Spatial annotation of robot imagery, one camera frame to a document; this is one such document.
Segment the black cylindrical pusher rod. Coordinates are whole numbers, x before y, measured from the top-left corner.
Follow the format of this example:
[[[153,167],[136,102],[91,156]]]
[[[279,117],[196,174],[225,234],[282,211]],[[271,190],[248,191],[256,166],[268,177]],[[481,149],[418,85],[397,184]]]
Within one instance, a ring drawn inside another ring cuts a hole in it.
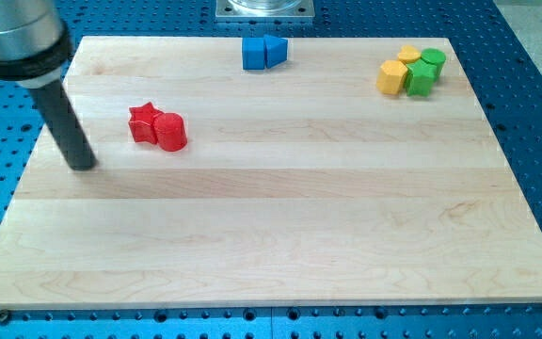
[[[50,131],[68,167],[91,170],[96,156],[78,120],[60,80],[37,89],[29,89],[39,113]]]

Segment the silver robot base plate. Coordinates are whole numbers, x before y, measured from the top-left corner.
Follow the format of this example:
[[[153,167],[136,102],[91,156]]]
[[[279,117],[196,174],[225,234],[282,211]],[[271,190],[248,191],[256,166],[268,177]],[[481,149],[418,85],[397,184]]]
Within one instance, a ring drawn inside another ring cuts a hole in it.
[[[216,0],[218,19],[313,18],[313,0]]]

